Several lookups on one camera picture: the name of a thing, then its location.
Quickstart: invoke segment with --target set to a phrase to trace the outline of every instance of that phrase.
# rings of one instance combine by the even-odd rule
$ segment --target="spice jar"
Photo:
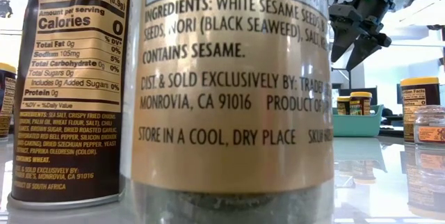
[[[339,115],[349,115],[349,96],[337,97],[337,112]]]
[[[445,144],[445,108],[439,105],[420,106],[414,113],[414,142]]]
[[[425,105],[439,105],[439,79],[418,77],[400,82],[403,95],[403,137],[405,142],[414,142],[414,112]]]
[[[351,115],[371,114],[371,99],[373,94],[368,92],[352,92],[350,94],[349,111]]]

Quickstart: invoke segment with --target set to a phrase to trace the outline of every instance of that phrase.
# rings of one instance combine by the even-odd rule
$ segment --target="teal tray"
[[[373,115],[338,115],[333,109],[332,124],[334,136],[343,137],[374,137],[380,131],[383,105],[371,106]]]

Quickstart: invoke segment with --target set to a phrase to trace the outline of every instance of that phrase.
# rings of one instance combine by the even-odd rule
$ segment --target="nutrition facts label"
[[[14,186],[22,190],[13,196],[115,194],[129,0],[32,1],[35,38],[32,54],[21,56],[29,68],[15,157]],[[104,180],[100,190],[83,190]]]
[[[263,193],[332,177],[326,0],[145,0],[143,9],[132,179]]]
[[[3,98],[0,98],[0,138],[8,137],[15,94],[15,79],[12,77],[4,77],[4,79],[4,88],[0,91],[3,93]]]
[[[339,115],[345,115],[346,114],[346,105],[345,104],[338,104],[337,105],[337,111],[339,112]]]
[[[414,112],[426,105],[424,88],[403,91],[403,135],[405,140],[414,142]]]

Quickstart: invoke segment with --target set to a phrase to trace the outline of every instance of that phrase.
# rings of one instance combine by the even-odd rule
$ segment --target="glass table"
[[[333,144],[334,223],[445,223],[445,147],[390,137],[335,138]],[[0,224],[150,223],[126,201],[69,211],[8,207],[12,157],[13,143],[0,143]]]

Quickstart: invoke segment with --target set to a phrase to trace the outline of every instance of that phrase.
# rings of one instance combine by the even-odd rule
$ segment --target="ingredients list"
[[[289,190],[331,177],[324,168],[306,182],[296,176],[296,164],[330,164],[326,8],[324,0],[146,0],[133,177],[219,193]],[[272,176],[282,168],[288,177]],[[232,181],[243,173],[251,178]]]

